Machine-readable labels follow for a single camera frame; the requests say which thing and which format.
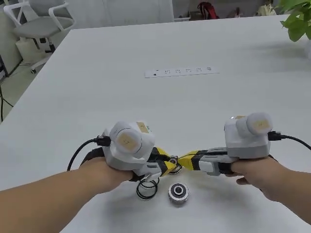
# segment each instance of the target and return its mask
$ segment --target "outlet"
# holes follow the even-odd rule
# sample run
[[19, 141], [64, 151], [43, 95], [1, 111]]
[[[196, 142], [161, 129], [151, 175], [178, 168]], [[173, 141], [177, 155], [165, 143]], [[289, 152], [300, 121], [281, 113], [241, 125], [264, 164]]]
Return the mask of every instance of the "outlet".
[[217, 74], [219, 73], [213, 67], [187, 67], [171, 69], [155, 69], [145, 72], [145, 78], [200, 75], [200, 74]]

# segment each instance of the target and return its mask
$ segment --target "metal bearing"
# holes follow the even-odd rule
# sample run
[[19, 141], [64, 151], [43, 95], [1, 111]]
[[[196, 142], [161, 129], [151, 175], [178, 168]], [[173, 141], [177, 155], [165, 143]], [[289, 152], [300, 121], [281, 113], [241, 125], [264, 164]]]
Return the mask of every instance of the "metal bearing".
[[188, 200], [189, 189], [184, 183], [174, 183], [169, 187], [169, 198], [172, 203], [181, 205]]
[[174, 168], [174, 170], [172, 170], [172, 171], [169, 173], [170, 175], [176, 175], [176, 174], [178, 174], [178, 173], [183, 169], [183, 166], [181, 166], [181, 165], [178, 163], [178, 157], [177, 157], [177, 156], [171, 156], [170, 162], [171, 162], [172, 164], [176, 164], [176, 168]]

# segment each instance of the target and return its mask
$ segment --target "label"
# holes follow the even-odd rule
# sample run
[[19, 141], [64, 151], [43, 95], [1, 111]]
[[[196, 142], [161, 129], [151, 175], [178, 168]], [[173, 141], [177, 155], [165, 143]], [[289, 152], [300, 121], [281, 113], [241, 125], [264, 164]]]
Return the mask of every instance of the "label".
[[146, 125], [143, 122], [137, 122], [137, 125], [142, 133], [149, 133]]
[[135, 149], [138, 145], [137, 142], [126, 133], [122, 133], [122, 135], [118, 137], [118, 143], [130, 151]]
[[258, 120], [254, 122], [253, 127], [256, 130], [264, 130], [264, 129], [268, 129], [270, 127], [270, 124], [268, 120]]
[[245, 117], [245, 116], [236, 116], [235, 119], [241, 119], [243, 117]]

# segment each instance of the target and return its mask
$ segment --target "white chair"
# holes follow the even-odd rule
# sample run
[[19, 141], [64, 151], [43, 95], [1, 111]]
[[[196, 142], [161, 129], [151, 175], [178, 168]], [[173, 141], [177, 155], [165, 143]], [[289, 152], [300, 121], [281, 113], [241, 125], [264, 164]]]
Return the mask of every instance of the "white chair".
[[[15, 23], [14, 33], [19, 37], [42, 39], [47, 38], [51, 53], [55, 51], [55, 46], [51, 42], [51, 37], [57, 33], [70, 30], [75, 25], [75, 20], [68, 11], [68, 3], [64, 0], [29, 0], [22, 3], [8, 5], [4, 7], [4, 12]], [[21, 24], [23, 9], [29, 7], [37, 15], [31, 21]], [[36, 73], [36, 68], [45, 64], [50, 56], [42, 59], [31, 66], [31, 72]]]

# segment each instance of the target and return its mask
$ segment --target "forearm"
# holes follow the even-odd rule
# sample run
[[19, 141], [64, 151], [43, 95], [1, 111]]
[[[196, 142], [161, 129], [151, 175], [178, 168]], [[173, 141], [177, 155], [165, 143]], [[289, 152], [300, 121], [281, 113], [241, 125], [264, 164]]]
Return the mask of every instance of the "forearm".
[[311, 224], [311, 174], [289, 170], [277, 188], [276, 200]]
[[0, 192], [2, 233], [58, 233], [96, 190], [78, 170]]

